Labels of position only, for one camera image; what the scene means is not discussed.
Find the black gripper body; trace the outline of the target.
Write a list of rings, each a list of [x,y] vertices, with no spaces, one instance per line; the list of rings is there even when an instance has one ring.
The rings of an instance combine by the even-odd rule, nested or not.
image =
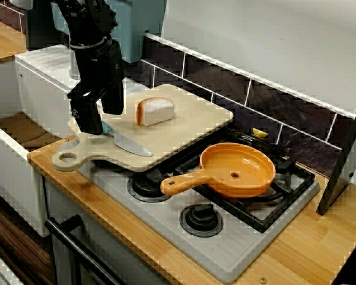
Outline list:
[[[80,75],[79,83],[69,92],[68,99],[101,100],[104,89],[119,82],[119,44],[111,37],[84,45],[70,40]]]

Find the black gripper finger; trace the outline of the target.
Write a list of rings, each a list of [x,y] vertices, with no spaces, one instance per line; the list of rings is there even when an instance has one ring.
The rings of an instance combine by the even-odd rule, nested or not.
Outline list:
[[[104,113],[111,115],[121,115],[124,110],[124,89],[123,82],[110,84],[104,89],[101,98]]]
[[[101,117],[95,101],[72,99],[71,113],[82,132],[93,135],[103,133]]]

